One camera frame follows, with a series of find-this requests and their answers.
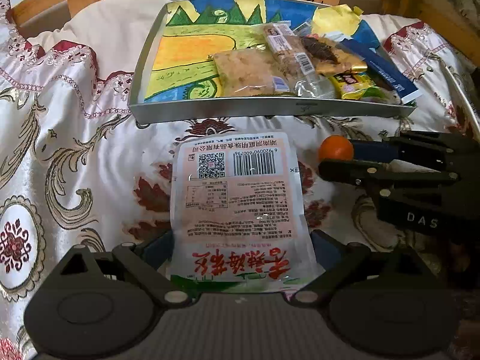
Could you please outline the small orange mandarin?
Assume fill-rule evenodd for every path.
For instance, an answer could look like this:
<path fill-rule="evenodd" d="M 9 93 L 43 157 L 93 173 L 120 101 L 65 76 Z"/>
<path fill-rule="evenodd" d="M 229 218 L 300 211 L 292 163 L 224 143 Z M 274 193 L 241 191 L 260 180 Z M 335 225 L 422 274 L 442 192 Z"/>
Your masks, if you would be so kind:
<path fill-rule="evenodd" d="M 331 135 L 322 141 L 318 151 L 319 162 L 326 159 L 352 161 L 354 158 L 353 144 L 344 136 Z"/>

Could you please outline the yellow green biscuit packet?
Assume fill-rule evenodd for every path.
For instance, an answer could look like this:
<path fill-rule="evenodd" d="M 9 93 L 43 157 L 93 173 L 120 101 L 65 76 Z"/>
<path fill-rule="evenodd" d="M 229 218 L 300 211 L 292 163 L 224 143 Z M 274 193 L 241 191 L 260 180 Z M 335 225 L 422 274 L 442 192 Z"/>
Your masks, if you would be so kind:
<path fill-rule="evenodd" d="M 337 94 L 342 100 L 361 100 L 364 98 L 387 99 L 382 88 L 365 73 L 343 73 L 329 77 Z"/>

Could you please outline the gold foil snack packet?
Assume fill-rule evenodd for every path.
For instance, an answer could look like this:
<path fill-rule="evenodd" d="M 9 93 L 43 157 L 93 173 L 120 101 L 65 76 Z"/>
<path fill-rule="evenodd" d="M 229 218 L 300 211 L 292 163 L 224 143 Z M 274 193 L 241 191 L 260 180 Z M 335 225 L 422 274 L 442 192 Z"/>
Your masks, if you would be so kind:
<path fill-rule="evenodd" d="M 325 77 L 343 73 L 366 72 L 368 65 L 360 57 L 345 51 L 337 41 L 326 37 L 301 37 L 300 41 L 311 58 L 316 73 Z"/>

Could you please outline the white pink snack bag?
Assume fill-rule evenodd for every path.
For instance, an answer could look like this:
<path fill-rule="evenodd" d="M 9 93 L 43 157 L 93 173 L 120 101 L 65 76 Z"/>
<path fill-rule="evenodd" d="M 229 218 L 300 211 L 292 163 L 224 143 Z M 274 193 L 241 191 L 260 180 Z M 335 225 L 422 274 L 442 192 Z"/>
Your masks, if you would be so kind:
<path fill-rule="evenodd" d="M 170 279 L 191 293 L 292 292 L 320 275 L 295 148 L 282 131 L 179 145 Z"/>

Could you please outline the blue white snack box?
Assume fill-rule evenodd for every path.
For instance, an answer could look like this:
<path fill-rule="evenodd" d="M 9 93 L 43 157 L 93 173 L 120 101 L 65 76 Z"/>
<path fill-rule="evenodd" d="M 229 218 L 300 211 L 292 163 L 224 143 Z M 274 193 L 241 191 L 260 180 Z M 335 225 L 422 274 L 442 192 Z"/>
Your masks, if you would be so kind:
<path fill-rule="evenodd" d="M 364 46 L 362 43 L 359 43 L 354 39 L 343 39 L 340 41 L 339 46 L 343 50 L 349 51 L 353 55 L 363 59 L 367 66 L 382 77 L 385 83 L 387 83 L 388 86 L 399 95 L 400 101 L 403 105 L 406 105 L 421 96 L 422 93 L 419 88 L 402 74 L 393 63 L 388 62 L 382 56 Z"/>

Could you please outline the clear brown pastry packet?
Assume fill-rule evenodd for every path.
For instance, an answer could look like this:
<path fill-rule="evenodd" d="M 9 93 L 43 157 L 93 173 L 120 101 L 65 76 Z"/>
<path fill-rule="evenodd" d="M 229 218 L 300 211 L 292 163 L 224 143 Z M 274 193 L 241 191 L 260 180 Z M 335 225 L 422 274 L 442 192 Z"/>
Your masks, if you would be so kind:
<path fill-rule="evenodd" d="M 334 86 L 327 78 L 317 74 L 300 37 L 287 22 L 265 24 L 263 31 L 278 68 L 294 95 L 302 98 L 335 98 Z"/>

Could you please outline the beige cracker snack bag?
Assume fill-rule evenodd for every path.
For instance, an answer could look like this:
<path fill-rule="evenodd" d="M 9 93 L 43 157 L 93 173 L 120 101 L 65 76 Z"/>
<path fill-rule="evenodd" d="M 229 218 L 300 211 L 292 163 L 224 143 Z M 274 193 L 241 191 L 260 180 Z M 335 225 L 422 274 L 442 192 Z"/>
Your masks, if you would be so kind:
<path fill-rule="evenodd" d="M 234 49 L 212 56 L 224 97 L 290 93 L 287 79 L 272 53 L 257 48 Z"/>

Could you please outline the floral satin bed cover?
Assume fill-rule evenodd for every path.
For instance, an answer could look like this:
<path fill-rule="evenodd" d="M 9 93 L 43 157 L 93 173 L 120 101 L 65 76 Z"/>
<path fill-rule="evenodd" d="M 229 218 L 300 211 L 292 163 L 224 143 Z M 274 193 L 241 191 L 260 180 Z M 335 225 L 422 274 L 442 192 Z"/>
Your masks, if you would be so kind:
<path fill-rule="evenodd" d="M 479 256 L 438 249 L 414 232 L 379 222 L 359 189 L 324 182 L 317 148 L 330 135 L 377 141 L 408 130 L 459 124 L 445 72 L 465 88 L 471 63 L 431 27 L 401 16 L 363 20 L 395 64 L 422 90 L 411 116 L 260 116 L 139 124 L 127 99 L 132 72 L 98 76 L 93 49 L 61 41 L 45 50 L 23 37 L 1 0 L 1 357 L 34 354 L 23 314 L 30 297 L 76 244 L 95 251 L 144 242 L 168 231 L 176 147 L 227 133 L 286 132 L 297 153 L 304 213 L 311 230 L 343 243 L 386 251 L 411 245 L 430 269 L 460 291 L 463 320 L 451 355 L 479 357 Z"/>

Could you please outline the grey metal tray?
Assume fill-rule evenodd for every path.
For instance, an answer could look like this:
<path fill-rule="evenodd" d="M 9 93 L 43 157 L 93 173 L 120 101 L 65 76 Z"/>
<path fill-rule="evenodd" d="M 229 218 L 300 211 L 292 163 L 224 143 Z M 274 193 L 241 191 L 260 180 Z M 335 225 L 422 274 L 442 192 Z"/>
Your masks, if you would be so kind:
<path fill-rule="evenodd" d="M 335 90 L 335 98 L 319 99 L 315 97 L 298 97 L 292 92 L 279 95 L 254 96 L 254 97 L 218 97 L 186 99 L 167 102 L 145 102 L 144 94 L 148 85 L 153 63 L 152 44 L 160 28 L 159 15 L 157 15 L 151 30 L 145 40 L 142 52 L 133 75 L 133 82 L 129 93 L 128 107 L 140 124 L 153 124 L 187 119 L 202 119 L 211 117 L 238 117 L 238 116 L 408 116 L 415 107 L 415 101 L 403 105 L 399 95 L 376 72 L 369 67 L 365 72 L 377 86 L 388 94 L 387 99 L 367 97 L 361 100 L 342 100 Z M 264 24 L 260 30 L 264 36 Z M 313 36 L 315 38 L 328 38 L 340 43 L 343 39 L 354 39 L 340 32 L 324 35 L 313 33 L 309 24 L 303 24 L 297 29 L 291 29 L 297 36 Z M 372 49 L 362 43 L 388 62 L 386 54 L 379 49 Z M 263 47 L 253 47 L 270 51 L 264 38 Z"/>

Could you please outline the dinosaur drawing tray liner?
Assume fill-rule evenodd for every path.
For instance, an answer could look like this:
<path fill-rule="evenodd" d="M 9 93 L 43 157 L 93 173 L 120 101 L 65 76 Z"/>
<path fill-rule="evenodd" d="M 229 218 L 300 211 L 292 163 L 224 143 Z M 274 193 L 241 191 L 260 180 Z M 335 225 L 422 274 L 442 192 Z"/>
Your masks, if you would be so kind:
<path fill-rule="evenodd" d="M 217 52 L 264 46 L 261 25 L 280 22 L 313 33 L 340 32 L 377 49 L 380 43 L 347 4 L 323 7 L 300 0 L 181 0 L 168 3 L 159 15 L 152 44 L 153 63 L 145 102 L 167 102 L 221 95 L 211 57 Z"/>

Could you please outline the cream pillow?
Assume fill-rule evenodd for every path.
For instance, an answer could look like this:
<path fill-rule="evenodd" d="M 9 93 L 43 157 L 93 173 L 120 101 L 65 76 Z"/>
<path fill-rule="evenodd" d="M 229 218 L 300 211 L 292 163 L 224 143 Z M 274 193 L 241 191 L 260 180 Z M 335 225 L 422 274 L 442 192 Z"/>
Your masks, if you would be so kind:
<path fill-rule="evenodd" d="M 61 41 L 90 47 L 98 76 L 133 72 L 157 15 L 170 0 L 101 0 L 79 11 L 63 27 L 28 40 L 49 50 Z"/>

